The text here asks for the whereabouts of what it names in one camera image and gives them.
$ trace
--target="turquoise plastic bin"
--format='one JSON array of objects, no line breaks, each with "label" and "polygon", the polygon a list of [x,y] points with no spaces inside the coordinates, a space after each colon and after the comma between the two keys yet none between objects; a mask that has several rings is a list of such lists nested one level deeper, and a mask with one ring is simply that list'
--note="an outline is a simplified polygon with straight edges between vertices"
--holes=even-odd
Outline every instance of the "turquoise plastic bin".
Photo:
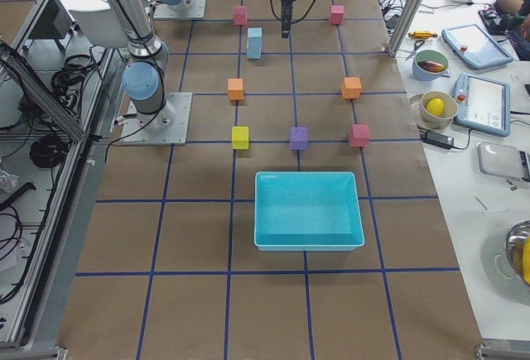
[{"label": "turquoise plastic bin", "polygon": [[364,245],[351,172],[258,172],[254,243],[262,251],[351,251]]}]

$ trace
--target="bowl handle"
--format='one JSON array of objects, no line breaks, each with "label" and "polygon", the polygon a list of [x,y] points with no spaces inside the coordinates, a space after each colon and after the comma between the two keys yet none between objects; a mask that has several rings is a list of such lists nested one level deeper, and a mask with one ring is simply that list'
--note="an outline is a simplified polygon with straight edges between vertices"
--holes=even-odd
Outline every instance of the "bowl handle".
[{"label": "bowl handle", "polygon": [[495,265],[495,269],[497,269],[497,272],[502,276],[504,277],[505,279],[508,279],[508,280],[513,280],[513,275],[511,274],[511,272],[509,272],[508,274],[504,273],[501,269],[502,267],[500,267],[499,265],[499,260],[502,258],[503,256],[501,254],[497,254],[494,258],[494,265]]}]

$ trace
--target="tablet screen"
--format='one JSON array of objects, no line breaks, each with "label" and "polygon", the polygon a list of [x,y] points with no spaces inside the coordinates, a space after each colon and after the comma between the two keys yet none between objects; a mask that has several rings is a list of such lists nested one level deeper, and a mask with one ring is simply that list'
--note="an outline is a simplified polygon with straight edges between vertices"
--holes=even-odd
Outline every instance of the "tablet screen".
[{"label": "tablet screen", "polygon": [[506,55],[476,25],[449,30],[457,49],[467,46],[466,56],[478,65],[491,64],[506,59]]},{"label": "tablet screen", "polygon": [[470,122],[504,129],[504,86],[469,77],[467,119]]}]

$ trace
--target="orange cube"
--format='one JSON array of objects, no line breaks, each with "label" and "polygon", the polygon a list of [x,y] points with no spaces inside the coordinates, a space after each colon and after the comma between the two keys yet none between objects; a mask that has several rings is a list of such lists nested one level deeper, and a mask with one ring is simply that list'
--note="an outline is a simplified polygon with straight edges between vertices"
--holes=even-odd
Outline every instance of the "orange cube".
[{"label": "orange cube", "polygon": [[229,79],[229,99],[231,101],[243,100],[243,79]]},{"label": "orange cube", "polygon": [[361,94],[361,89],[361,80],[359,77],[344,77],[342,86],[340,87],[342,98],[344,99],[358,98]]}]

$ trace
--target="person's hand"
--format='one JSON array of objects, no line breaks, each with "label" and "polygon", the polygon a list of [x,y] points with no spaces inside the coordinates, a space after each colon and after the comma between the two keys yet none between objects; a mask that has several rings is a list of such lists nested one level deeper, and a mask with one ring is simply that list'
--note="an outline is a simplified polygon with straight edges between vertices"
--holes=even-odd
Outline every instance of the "person's hand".
[{"label": "person's hand", "polygon": [[530,41],[530,15],[527,15],[521,24],[521,36],[524,40]]}]

